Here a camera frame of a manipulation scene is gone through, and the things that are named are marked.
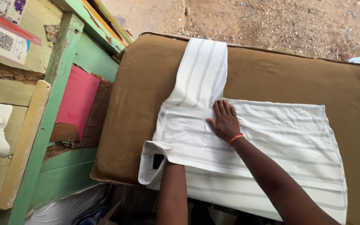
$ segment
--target hand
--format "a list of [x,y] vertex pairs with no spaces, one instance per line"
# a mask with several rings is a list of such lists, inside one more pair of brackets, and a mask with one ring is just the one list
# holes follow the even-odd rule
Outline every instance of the hand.
[[212,130],[221,139],[230,142],[231,139],[240,133],[240,124],[237,119],[236,109],[229,105],[227,100],[218,100],[213,104],[216,122],[213,119],[206,119]]

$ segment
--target brown cloth cover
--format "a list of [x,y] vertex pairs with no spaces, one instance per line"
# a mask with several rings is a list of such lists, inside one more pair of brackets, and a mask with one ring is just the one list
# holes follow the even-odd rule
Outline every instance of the brown cloth cover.
[[[91,177],[138,184],[144,141],[171,94],[187,42],[144,34],[122,52]],[[325,105],[343,159],[347,224],[360,224],[360,65],[228,47],[223,95]]]

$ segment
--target pink board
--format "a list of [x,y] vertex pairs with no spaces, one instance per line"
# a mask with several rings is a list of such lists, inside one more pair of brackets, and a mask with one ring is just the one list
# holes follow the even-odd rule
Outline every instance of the pink board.
[[67,81],[55,123],[75,125],[81,138],[100,79],[72,66]]

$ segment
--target fingers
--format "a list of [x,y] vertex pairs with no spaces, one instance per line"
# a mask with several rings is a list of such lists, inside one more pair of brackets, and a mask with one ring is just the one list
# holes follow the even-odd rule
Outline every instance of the fingers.
[[212,127],[213,132],[216,133],[216,123],[211,118],[206,119],[206,121],[209,123],[210,127]]
[[218,118],[222,117],[222,114],[220,113],[220,110],[219,110],[219,104],[217,103],[217,101],[215,103],[213,103],[213,110],[215,111],[216,120]]
[[230,112],[232,116],[237,118],[236,109],[234,108],[233,105],[230,105]]
[[225,115],[226,111],[224,110],[224,105],[223,105],[222,100],[218,100],[218,106],[219,106],[219,110],[220,110],[221,115]]
[[228,104],[227,100],[223,100],[223,106],[224,106],[224,110],[226,111],[226,114],[231,116],[231,112],[230,112],[230,104]]

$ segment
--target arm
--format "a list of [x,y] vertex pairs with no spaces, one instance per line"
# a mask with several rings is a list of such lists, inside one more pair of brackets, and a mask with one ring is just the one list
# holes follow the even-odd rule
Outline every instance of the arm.
[[[240,133],[236,110],[226,100],[219,100],[213,106],[216,122],[212,119],[207,122],[220,138],[229,142]],[[339,224],[318,207],[283,168],[244,137],[236,138],[233,147],[285,224]]]
[[183,165],[166,160],[159,189],[157,225],[187,225],[187,186]]

